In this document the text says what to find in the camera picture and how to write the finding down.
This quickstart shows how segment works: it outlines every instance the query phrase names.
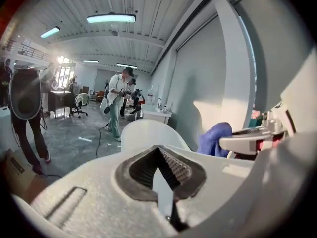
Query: white shirt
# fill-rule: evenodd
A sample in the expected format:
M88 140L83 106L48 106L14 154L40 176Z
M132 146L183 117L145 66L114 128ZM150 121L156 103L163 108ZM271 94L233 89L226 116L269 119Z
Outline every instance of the white shirt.
M127 89L127 80L123 82L122 74L113 76L109 83L108 100L110 105L113 104L115 98L117 98L119 95L117 93L112 93L112 90L117 90L120 92L122 88L125 90Z

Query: wooden desk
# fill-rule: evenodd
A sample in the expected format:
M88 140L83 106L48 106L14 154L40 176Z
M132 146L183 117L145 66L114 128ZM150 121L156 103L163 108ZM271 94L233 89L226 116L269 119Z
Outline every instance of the wooden desk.
M69 91L50 91L49 92L49 111L54 111L56 118L56 110L71 106L72 94Z

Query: office chair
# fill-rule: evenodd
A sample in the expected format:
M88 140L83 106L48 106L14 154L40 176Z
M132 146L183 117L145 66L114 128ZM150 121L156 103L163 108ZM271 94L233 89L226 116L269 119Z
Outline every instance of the office chair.
M74 86L73 85L69 86L69 91L71 92L71 103L69 105L69 107L70 107L69 117L71 117L71 115L73 115L74 113L77 113L79 118L80 118L80 114L88 115L87 112L84 112L81 110L81 107L87 106L88 103L82 105L82 102L80 101L78 103L78 106L77 106L76 105L76 95L74 94Z

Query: white chair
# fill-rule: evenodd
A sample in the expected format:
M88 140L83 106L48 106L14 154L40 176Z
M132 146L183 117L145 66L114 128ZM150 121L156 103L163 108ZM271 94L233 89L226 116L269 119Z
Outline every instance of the white chair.
M184 139L168 125L154 120L138 120L124 128L121 135L121 150L171 145L190 151Z

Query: blue cloth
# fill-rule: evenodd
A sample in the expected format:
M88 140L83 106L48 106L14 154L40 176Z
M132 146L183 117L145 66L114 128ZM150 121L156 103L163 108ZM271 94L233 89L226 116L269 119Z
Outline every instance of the blue cloth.
M218 157L227 157L229 151L223 150L219 145L221 137L228 137L232 135L232 128L230 124L221 122L213 126L205 134L199 137L198 153L213 155Z

